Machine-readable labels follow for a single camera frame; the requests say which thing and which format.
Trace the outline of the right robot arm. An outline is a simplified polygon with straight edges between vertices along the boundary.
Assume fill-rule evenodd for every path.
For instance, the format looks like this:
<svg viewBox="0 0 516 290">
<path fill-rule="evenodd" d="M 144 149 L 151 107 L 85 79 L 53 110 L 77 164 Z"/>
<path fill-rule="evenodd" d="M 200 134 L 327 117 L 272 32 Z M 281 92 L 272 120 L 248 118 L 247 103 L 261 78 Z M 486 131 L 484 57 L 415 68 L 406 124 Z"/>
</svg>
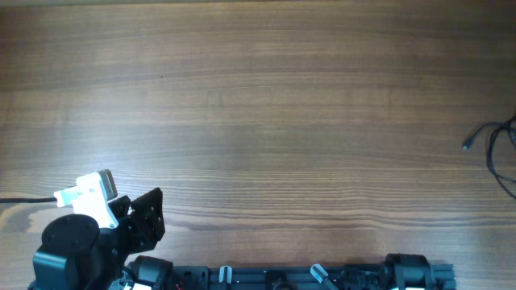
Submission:
<svg viewBox="0 0 516 290">
<path fill-rule="evenodd" d="M 431 264 L 423 255 L 387 254 L 380 270 L 384 289 L 433 289 Z"/>
</svg>

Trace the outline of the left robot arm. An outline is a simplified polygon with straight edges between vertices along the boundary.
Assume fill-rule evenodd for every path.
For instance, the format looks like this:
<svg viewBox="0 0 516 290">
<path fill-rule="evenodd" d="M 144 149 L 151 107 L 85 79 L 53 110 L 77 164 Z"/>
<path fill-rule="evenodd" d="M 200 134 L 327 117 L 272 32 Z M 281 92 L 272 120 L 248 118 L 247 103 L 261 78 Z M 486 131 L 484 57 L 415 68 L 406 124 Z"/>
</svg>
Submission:
<svg viewBox="0 0 516 290">
<path fill-rule="evenodd" d="M 69 214 L 51 222 L 33 256 L 30 289 L 108 289 L 123 276 L 129 255 L 150 251 L 165 233 L 163 193 L 154 188 L 108 203 L 119 223 L 102 229 L 92 217 Z"/>
</svg>

